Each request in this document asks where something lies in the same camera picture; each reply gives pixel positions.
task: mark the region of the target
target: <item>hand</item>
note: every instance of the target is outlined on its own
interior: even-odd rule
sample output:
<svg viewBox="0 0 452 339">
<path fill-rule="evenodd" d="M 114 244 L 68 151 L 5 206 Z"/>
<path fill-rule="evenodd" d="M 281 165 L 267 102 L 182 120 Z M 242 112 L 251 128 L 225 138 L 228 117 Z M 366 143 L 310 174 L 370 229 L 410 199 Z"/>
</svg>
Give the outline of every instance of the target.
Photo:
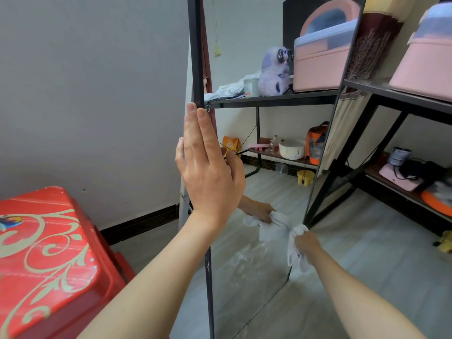
<svg viewBox="0 0 452 339">
<path fill-rule="evenodd" d="M 272 222 L 272 219 L 269 216 L 270 212 L 275 211 L 271 204 L 252 200 L 245 195 L 240 200 L 239 208 L 246 215 L 256 216 L 268 224 Z"/>
<path fill-rule="evenodd" d="M 310 260 L 310 256 L 322 249 L 319 239 L 317 239 L 316 235 L 310 231 L 307 231 L 302 235 L 297 235 L 295 237 L 295 246 L 301 253 L 308 257 L 308 261 Z"/>
<path fill-rule="evenodd" d="M 177 167 L 194 212 L 207 216 L 222 228 L 245 190 L 243 164 L 232 150 L 226 154 L 226 164 L 205 109 L 196 109 L 191 102 L 187 113 L 184 137 L 176 148 Z"/>
</svg>

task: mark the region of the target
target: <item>gray wall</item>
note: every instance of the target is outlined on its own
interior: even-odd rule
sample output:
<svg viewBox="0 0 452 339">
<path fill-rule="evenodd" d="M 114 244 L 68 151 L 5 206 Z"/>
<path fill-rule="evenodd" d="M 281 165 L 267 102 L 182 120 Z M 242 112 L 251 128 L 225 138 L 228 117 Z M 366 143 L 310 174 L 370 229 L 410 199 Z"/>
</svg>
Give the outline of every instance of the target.
<svg viewBox="0 0 452 339">
<path fill-rule="evenodd" d="M 186 2 L 0 0 L 0 198 L 60 185 L 100 228 L 178 203 Z"/>
</svg>

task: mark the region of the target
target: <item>gold swirl pattern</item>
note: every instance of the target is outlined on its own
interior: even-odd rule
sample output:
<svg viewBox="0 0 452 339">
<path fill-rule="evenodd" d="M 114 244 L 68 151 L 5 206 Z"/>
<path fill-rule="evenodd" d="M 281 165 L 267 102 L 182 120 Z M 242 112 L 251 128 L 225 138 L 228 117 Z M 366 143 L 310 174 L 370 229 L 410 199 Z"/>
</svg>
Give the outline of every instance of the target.
<svg viewBox="0 0 452 339">
<path fill-rule="evenodd" d="M 24 258 L 24 267 L 31 273 L 35 274 L 45 274 L 50 273 L 48 276 L 46 276 L 37 286 L 35 286 L 30 292 L 11 310 L 11 312 L 8 314 L 7 318 L 5 319 L 1 329 L 0 329 L 0 339 L 9 339 L 8 335 L 8 327 L 16 315 L 17 311 L 20 309 L 20 307 L 26 302 L 28 302 L 29 306 L 32 306 L 36 302 L 40 301 L 43 297 L 47 296 L 52 291 L 56 290 L 63 290 L 67 293 L 76 293 L 78 291 L 81 291 L 85 289 L 91 282 L 92 278 L 95 275 L 95 270 L 93 271 L 93 276 L 91 279 L 88 279 L 86 281 L 86 285 L 74 289 L 73 286 L 69 285 L 67 282 L 67 274 L 70 271 L 71 267 L 73 266 L 79 266 L 83 267 L 86 266 L 85 264 L 85 255 L 89 249 L 89 245 L 86 244 L 78 254 L 73 257 L 71 260 L 60 264 L 55 267 L 51 268 L 36 268 L 30 265 L 29 263 L 29 255 L 30 252 L 37 248 L 38 250 L 41 248 L 41 243 L 44 240 L 49 239 L 55 239 L 56 237 L 63 237 L 66 240 L 66 244 L 61 247 L 56 252 L 50 252 L 50 250 L 57 248 L 57 244 L 48 244 L 42 247 L 40 254 L 43 257 L 49 257 L 49 256 L 55 256 L 62 252 L 64 252 L 69 246 L 72 240 L 82 240 L 82 236 L 74 232 L 79 226 L 79 220 L 74 216 L 68 216 L 66 214 L 74 212 L 74 209 L 68 209 L 63 210 L 55 213 L 48 213 L 48 214 L 8 214 L 8 216 L 20 216 L 20 217 L 29 217 L 33 218 L 38 223 L 37 230 L 29 237 L 29 238 L 22 238 L 18 240 L 17 242 L 14 242 L 12 244 L 5 244 L 5 241 L 8 238 L 11 238 L 15 236 L 18 231 L 17 230 L 10 230 L 2 235 L 0 235 L 0 258 L 12 256 L 22 250 L 28 249 Z M 44 229 L 46 227 L 46 222 L 44 218 L 60 218 L 60 219 L 68 219 L 73 222 L 69 223 L 70 228 L 64 232 L 48 235 L 40 240 L 38 238 L 40 235 L 44 232 Z M 44 318 L 47 318 L 51 314 L 51 308 L 46 305 L 37 306 L 31 310 L 29 310 L 22 318 L 21 323 L 22 324 L 28 324 L 32 321 L 34 317 L 37 315 L 43 315 Z"/>
</svg>

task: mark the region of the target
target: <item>orange bag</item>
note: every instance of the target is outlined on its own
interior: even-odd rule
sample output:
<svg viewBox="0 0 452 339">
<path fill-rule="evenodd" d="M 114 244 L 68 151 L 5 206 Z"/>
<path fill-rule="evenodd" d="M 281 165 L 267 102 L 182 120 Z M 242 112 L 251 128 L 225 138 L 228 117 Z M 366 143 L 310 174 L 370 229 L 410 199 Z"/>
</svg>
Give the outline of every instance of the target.
<svg viewBox="0 0 452 339">
<path fill-rule="evenodd" d="M 239 138 L 230 138 L 228 136 L 224 136 L 223 137 L 223 145 L 227 148 L 228 152 L 229 150 L 233 150 L 234 152 L 239 152 L 239 150 L 241 149 L 242 145 L 240 145 L 240 140 Z"/>
<path fill-rule="evenodd" d="M 329 124 L 329 121 L 325 121 L 319 126 L 312 127 L 306 135 L 305 157 L 309 156 L 309 162 L 313 165 L 320 163 Z"/>
</svg>

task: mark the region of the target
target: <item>towel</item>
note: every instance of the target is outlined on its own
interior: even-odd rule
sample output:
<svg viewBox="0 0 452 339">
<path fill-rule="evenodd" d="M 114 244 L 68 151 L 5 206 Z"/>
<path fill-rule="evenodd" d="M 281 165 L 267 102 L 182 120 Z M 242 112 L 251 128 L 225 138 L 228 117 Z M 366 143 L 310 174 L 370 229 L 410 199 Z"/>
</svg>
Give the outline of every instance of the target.
<svg viewBox="0 0 452 339">
<path fill-rule="evenodd" d="M 290 219 L 288 216 L 278 212 L 272 211 L 270 214 L 272 222 L 267 224 L 257 218 L 256 216 L 245 216 L 243 223 L 246 226 L 259 226 L 259 240 L 268 242 L 272 239 L 284 238 L 287 239 L 290 229 Z"/>
<path fill-rule="evenodd" d="M 295 246 L 295 237 L 302 235 L 306 231 L 308 231 L 308 228 L 303 224 L 294 227 L 289 233 L 289 242 L 287 244 L 287 264 L 289 266 L 295 265 L 300 268 L 302 273 L 308 271 L 311 265 L 308 262 L 308 258 L 298 251 Z"/>
</svg>

